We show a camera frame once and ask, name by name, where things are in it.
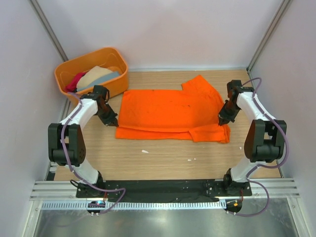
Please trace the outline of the orange t shirt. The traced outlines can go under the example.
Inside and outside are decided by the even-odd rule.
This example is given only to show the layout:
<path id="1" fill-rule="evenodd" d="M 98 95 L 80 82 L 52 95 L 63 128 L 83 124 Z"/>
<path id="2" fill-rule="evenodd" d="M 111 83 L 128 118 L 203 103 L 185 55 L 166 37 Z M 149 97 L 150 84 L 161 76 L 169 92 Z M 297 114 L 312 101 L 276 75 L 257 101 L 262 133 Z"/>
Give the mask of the orange t shirt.
<path id="1" fill-rule="evenodd" d="M 229 126 L 219 125 L 223 105 L 220 93 L 201 75 L 183 83 L 181 90 L 128 90 L 116 138 L 229 143 Z"/>

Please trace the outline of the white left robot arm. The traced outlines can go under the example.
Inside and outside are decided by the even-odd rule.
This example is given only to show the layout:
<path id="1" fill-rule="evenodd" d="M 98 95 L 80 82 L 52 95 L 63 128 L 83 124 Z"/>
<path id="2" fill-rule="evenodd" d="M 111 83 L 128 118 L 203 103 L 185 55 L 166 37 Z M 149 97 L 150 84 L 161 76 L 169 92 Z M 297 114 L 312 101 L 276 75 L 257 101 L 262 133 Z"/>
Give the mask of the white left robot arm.
<path id="1" fill-rule="evenodd" d="M 107 192 L 101 173 L 92 167 L 86 158 L 86 146 L 82 130 L 93 117 L 97 116 L 105 126 L 118 127 L 117 113 L 108 104 L 109 90 L 96 85 L 92 92 L 79 96 L 74 110 L 59 123 L 48 127 L 48 157 L 59 166 L 67 166 L 79 178 L 87 191 L 95 198 Z"/>

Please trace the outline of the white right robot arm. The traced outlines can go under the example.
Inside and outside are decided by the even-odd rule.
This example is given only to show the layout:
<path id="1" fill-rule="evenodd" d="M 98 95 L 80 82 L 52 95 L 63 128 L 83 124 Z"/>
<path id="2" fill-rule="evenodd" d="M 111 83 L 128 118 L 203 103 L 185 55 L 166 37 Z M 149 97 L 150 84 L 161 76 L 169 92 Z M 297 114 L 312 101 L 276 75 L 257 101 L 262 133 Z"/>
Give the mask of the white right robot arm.
<path id="1" fill-rule="evenodd" d="M 223 191 L 233 196 L 247 188 L 248 179 L 259 167 L 272 169 L 270 164 L 288 155 L 287 124 L 272 116 L 259 101 L 256 89 L 246 87 L 240 80 L 227 83 L 228 99 L 218 114 L 219 125 L 234 122 L 239 111 L 250 121 L 244 143 L 245 157 L 223 178 Z"/>

